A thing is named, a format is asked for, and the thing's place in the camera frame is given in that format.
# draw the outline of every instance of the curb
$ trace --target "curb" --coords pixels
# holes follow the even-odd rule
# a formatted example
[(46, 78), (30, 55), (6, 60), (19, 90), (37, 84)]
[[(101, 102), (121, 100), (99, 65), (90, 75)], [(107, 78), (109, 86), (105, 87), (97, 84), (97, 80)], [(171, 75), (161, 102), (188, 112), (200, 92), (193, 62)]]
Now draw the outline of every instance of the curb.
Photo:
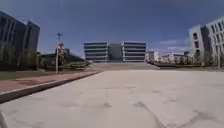
[(0, 94), (0, 104), (14, 100), (14, 99), (18, 99), (33, 93), (37, 93), (37, 92), (41, 92), (50, 88), (54, 88), (69, 82), (72, 82), (74, 80), (79, 80), (88, 76), (92, 76), (95, 74), (98, 74), (100, 72), (96, 72), (96, 73), (92, 73), (92, 74), (88, 74), (88, 75), (84, 75), (84, 76), (80, 76), (77, 78), (71, 78), (71, 79), (67, 79), (67, 80), (62, 80), (62, 81), (58, 81), (58, 82), (49, 82), (49, 83), (45, 83), (45, 84), (40, 84), (40, 85), (36, 85), (36, 86), (31, 86), (31, 87), (27, 87), (24, 89), (18, 89), (18, 90), (13, 90), (13, 91), (8, 91), (8, 92), (3, 92), (2, 94)]

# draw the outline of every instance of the grass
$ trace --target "grass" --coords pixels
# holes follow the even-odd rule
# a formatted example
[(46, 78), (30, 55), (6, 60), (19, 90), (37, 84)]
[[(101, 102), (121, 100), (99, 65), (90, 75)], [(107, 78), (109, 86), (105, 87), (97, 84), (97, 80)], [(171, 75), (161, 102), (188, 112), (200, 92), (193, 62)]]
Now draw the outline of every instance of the grass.
[[(62, 71), (59, 74), (69, 74), (75, 73), (77, 71)], [(56, 75), (55, 72), (44, 72), (44, 71), (0, 71), (0, 80), (12, 80), (25, 77), (38, 77), (38, 76), (48, 76)]]

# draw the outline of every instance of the tall building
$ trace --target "tall building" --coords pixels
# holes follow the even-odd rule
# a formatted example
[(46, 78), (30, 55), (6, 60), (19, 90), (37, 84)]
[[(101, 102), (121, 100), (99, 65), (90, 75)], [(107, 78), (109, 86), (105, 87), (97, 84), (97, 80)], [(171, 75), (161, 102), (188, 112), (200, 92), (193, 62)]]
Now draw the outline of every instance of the tall building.
[(146, 51), (145, 60), (147, 62), (156, 62), (159, 61), (159, 53), (154, 51)]
[(84, 43), (84, 52), (86, 60), (95, 62), (108, 61), (109, 50), (107, 42)]
[(224, 17), (189, 30), (194, 63), (217, 64), (224, 53)]
[(0, 11), (0, 61), (7, 54), (9, 63), (17, 63), (25, 51), (36, 51), (40, 27), (24, 24)]
[(144, 62), (146, 43), (84, 43), (86, 60), (95, 62)]
[(144, 62), (146, 43), (142, 42), (122, 42), (123, 61)]

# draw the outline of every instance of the sidewalk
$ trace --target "sidewalk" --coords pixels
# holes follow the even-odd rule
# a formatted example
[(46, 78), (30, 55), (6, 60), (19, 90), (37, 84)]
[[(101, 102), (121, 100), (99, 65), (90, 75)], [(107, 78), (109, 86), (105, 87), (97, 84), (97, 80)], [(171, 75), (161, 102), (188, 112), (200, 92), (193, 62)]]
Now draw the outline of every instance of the sidewalk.
[(59, 82), (73, 78), (79, 78), (86, 75), (97, 73), (96, 71), (79, 72), (74, 74), (51, 75), (41, 77), (20, 78), (16, 80), (0, 81), (0, 94), (3, 92), (23, 89), (30, 86), (36, 86), (49, 82)]

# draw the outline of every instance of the lamp post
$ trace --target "lamp post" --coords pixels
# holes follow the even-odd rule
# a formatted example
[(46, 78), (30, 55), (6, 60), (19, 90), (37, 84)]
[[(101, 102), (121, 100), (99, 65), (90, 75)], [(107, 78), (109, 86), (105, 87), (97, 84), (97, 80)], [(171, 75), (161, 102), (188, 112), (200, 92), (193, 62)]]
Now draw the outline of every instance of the lamp post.
[(61, 42), (61, 33), (57, 33), (58, 36), (58, 42), (57, 42), (57, 47), (56, 47), (56, 63), (55, 63), (55, 68), (56, 68), (56, 73), (58, 73), (58, 44)]

